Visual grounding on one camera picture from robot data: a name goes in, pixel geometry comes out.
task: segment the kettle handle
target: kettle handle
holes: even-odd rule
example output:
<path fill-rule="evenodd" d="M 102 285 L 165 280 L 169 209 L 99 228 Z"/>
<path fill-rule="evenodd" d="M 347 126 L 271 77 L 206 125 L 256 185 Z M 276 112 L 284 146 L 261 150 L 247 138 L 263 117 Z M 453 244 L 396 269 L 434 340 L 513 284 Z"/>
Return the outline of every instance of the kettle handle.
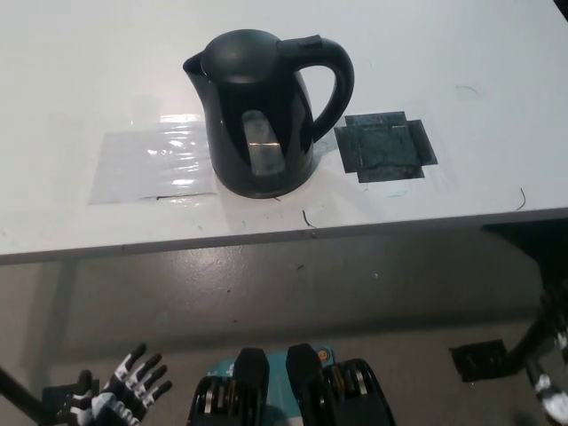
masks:
<path fill-rule="evenodd" d="M 281 57 L 289 61 L 294 71 L 323 66 L 330 68 L 335 74 L 331 98 L 313 122 L 312 137 L 315 142 L 341 118 L 351 100 L 355 84 L 353 64 L 343 47 L 319 35 L 279 41 L 278 49 Z"/>

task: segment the kettle spout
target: kettle spout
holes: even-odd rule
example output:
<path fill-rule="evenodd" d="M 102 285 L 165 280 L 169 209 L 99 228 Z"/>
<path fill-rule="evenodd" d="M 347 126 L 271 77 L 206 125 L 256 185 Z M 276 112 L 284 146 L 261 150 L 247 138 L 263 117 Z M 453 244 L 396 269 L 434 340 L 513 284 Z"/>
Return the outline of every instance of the kettle spout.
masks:
<path fill-rule="evenodd" d="M 201 69 L 201 55 L 202 52 L 184 62 L 184 71 L 193 83 L 201 103 L 205 106 L 209 93 L 209 78 Z"/>

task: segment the robotic hand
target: robotic hand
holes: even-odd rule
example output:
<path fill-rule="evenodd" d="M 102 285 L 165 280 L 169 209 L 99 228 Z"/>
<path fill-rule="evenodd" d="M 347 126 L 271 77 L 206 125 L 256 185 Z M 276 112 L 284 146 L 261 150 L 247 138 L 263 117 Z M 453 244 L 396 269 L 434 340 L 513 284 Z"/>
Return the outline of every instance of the robotic hand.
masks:
<path fill-rule="evenodd" d="M 91 372 L 83 370 L 77 392 L 68 401 L 68 426 L 138 426 L 148 409 L 172 386 L 167 381 L 150 390 L 168 370 L 163 365 L 151 371 L 162 359 L 159 353 L 130 373 L 145 351 L 142 343 L 130 353 L 97 396 L 93 395 Z"/>
<path fill-rule="evenodd" d="M 568 324 L 564 313 L 568 312 L 568 283 L 564 282 L 559 290 L 547 289 L 541 301 L 545 321 L 567 368 Z M 529 359 L 526 373 L 548 419 L 556 425 L 568 425 L 568 394 L 552 383 L 537 359 Z"/>

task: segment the white table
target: white table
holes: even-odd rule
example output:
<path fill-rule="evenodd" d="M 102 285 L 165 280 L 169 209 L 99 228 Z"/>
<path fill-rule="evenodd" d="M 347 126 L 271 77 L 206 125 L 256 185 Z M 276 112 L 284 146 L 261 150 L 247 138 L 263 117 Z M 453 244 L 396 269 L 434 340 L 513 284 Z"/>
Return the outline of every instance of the white table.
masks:
<path fill-rule="evenodd" d="M 181 65 L 237 28 L 337 41 L 355 66 L 346 114 L 422 119 L 439 165 L 362 185 L 332 133 L 280 201 L 217 183 L 189 199 L 89 204 L 104 135 L 131 129 L 148 102 L 137 129 L 200 116 Z M 0 34 L 2 263 L 566 216 L 568 23 L 551 0 L 8 0 Z M 304 76 L 317 114 L 333 77 Z"/>

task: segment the black electric kettle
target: black electric kettle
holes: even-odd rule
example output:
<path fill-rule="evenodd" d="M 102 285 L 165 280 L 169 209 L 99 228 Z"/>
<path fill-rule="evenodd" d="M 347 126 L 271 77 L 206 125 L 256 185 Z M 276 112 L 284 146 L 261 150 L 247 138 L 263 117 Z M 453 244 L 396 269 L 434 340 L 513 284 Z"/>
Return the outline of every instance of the black electric kettle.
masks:
<path fill-rule="evenodd" d="M 331 99 L 313 120 L 300 69 L 329 67 Z M 313 142 L 339 120 L 353 93 L 343 47 L 314 35 L 280 40 L 255 29 L 220 35 L 184 71 L 205 111 L 209 152 L 223 184 L 251 198 L 288 193 L 308 178 Z"/>

